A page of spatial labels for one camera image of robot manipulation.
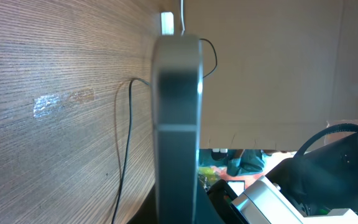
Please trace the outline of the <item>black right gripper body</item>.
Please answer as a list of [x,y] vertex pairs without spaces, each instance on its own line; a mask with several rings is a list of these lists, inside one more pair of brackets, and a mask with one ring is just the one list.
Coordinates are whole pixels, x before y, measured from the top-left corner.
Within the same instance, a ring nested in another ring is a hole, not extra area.
[[207,195],[214,209],[226,224],[247,224],[245,218],[238,212],[232,201],[237,194],[225,180],[219,180],[207,191]]

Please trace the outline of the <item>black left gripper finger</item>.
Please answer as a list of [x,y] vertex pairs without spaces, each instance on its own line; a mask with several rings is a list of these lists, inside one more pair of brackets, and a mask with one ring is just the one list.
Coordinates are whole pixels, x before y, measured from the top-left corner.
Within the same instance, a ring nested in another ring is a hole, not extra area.
[[196,192],[196,224],[224,224],[223,220],[213,207],[203,184],[198,181]]

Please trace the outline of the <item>blue screen smartphone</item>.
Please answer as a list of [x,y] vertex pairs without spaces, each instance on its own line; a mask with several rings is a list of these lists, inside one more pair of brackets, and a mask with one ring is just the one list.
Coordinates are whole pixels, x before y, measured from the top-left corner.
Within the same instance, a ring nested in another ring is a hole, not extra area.
[[197,36],[158,38],[150,90],[159,223],[195,221],[202,71]]

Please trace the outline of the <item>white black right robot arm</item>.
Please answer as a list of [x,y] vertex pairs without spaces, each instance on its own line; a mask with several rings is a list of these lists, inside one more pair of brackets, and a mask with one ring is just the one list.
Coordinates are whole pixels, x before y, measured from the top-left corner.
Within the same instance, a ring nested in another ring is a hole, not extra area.
[[302,147],[240,195],[224,180],[202,195],[200,223],[358,223],[358,131]]

